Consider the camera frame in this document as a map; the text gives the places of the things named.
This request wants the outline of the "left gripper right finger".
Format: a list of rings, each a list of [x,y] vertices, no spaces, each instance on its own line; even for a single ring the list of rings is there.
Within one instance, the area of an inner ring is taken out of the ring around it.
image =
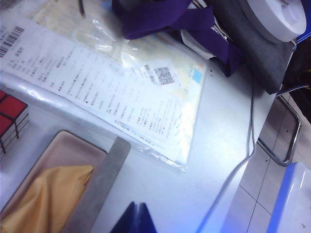
[[[157,233],[148,207],[145,203],[139,204],[138,233]]]

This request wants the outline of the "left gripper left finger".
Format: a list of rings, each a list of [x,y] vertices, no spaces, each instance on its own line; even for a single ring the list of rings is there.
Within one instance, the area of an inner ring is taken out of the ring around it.
[[[134,228],[134,218],[136,214],[136,205],[131,202],[110,233],[131,233]]]

